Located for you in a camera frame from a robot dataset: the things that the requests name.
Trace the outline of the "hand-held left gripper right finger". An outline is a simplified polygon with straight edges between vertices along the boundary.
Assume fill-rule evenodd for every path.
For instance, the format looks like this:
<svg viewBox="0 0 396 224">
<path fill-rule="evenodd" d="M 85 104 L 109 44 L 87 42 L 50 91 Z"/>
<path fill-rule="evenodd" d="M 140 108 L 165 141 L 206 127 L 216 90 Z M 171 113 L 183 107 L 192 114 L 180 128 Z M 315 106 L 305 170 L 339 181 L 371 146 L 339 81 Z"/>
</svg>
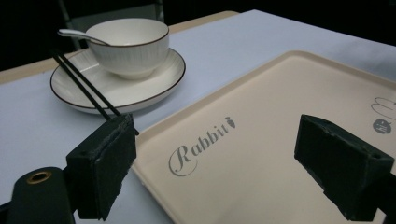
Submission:
<svg viewBox="0 0 396 224">
<path fill-rule="evenodd" d="M 394 158 L 338 125 L 302 115 L 294 159 L 351 221 L 372 221 L 378 210 L 395 219 Z"/>
</svg>

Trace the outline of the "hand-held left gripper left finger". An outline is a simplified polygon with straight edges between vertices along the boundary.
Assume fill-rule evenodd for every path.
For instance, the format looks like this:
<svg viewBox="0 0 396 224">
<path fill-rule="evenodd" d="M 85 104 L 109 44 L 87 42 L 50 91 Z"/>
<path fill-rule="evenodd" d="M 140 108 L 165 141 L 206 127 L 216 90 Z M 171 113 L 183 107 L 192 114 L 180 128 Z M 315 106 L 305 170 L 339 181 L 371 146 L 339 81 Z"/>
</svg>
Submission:
<svg viewBox="0 0 396 224">
<path fill-rule="evenodd" d="M 136 158 L 135 136 L 133 116 L 121 115 L 107 120 L 66 156 L 80 218 L 107 219 Z"/>
</svg>

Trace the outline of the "white plate with dark rim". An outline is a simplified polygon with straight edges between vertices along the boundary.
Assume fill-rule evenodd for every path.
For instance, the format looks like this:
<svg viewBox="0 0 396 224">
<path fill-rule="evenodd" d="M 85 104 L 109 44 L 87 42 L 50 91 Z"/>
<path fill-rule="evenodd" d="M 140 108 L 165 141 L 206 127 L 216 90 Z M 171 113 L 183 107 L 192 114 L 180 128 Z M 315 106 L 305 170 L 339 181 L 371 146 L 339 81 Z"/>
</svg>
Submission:
<svg viewBox="0 0 396 224">
<path fill-rule="evenodd" d="M 69 62 L 121 113 L 130 113 L 160 102 L 181 83 L 186 70 L 184 59 L 174 49 L 169 49 L 165 61 L 148 77 L 136 80 L 107 72 L 89 50 L 77 53 Z M 67 105 L 85 113 L 98 114 L 98 110 L 61 66 L 53 71 L 50 87 L 55 96 Z"/>
</svg>

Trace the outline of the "black chopstick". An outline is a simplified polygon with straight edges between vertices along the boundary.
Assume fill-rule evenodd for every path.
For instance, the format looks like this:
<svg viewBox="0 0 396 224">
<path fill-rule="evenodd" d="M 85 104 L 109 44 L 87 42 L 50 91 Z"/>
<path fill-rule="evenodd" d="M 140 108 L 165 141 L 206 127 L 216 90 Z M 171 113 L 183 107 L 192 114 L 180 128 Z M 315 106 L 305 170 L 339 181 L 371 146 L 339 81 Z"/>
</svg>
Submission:
<svg viewBox="0 0 396 224">
<path fill-rule="evenodd" d="M 88 98 L 88 100 L 94 105 L 95 109 L 106 119 L 109 120 L 110 116 L 106 113 L 106 111 L 99 106 L 99 104 L 94 100 L 94 98 L 90 95 L 90 93 L 85 89 L 85 87 L 78 81 L 78 79 L 74 76 L 73 72 L 67 67 L 65 62 L 61 59 L 57 53 L 52 53 L 52 58 L 59 64 L 62 69 L 66 72 L 66 74 L 73 80 L 73 82 L 78 86 L 78 88 L 82 91 L 82 93 Z"/>
<path fill-rule="evenodd" d="M 99 90 L 58 50 L 53 51 L 54 53 L 57 53 L 59 56 L 61 56 L 61 59 L 65 62 L 67 67 L 73 72 L 74 76 L 78 79 L 78 81 L 85 87 L 85 89 L 90 93 L 90 95 L 94 98 L 94 100 L 97 102 L 97 99 L 99 99 L 100 102 L 104 103 L 105 106 L 116 116 L 120 117 L 121 112 L 113 105 L 111 104 L 107 98 L 99 92 Z"/>
</svg>

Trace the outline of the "beige plastic tray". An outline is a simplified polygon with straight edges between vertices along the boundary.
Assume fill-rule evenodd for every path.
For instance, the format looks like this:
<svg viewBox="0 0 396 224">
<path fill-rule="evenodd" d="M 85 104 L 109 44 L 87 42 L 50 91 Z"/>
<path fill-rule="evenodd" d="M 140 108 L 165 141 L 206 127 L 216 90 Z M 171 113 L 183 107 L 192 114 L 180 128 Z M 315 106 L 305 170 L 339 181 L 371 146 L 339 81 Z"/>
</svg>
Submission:
<svg viewBox="0 0 396 224">
<path fill-rule="evenodd" d="M 295 160 L 304 114 L 396 160 L 396 82 L 290 51 L 143 131 L 133 168 L 176 224 L 381 224 L 346 220 Z"/>
</svg>

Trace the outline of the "white ribbed bowl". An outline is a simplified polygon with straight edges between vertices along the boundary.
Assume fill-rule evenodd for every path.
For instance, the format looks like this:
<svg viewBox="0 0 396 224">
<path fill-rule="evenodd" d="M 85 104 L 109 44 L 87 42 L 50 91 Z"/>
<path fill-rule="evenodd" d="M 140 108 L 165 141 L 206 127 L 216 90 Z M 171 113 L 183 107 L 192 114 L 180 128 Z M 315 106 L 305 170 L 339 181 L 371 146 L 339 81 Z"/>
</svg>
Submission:
<svg viewBox="0 0 396 224">
<path fill-rule="evenodd" d="M 169 51 L 169 27 L 150 19 L 105 21 L 86 33 L 106 42 L 88 41 L 94 59 L 108 72 L 127 79 L 149 76 Z"/>
</svg>

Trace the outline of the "white ceramic spoon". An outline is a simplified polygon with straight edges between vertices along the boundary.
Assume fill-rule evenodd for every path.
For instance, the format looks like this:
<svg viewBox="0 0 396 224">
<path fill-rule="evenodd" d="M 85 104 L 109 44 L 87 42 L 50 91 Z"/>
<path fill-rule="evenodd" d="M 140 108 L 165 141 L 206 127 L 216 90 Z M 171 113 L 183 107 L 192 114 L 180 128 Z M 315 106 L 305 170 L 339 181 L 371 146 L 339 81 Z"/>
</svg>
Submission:
<svg viewBox="0 0 396 224">
<path fill-rule="evenodd" d="M 95 43 L 100 43 L 103 45 L 107 45 L 108 43 L 106 41 L 103 41 L 99 38 L 96 38 L 94 36 L 88 35 L 84 32 L 78 31 L 78 30 L 72 30 L 72 29 L 59 29 L 58 34 L 60 36 L 69 36 L 69 37 L 75 37 L 75 38 L 81 38 L 81 39 L 87 39 L 90 41 L 93 41 Z"/>
</svg>

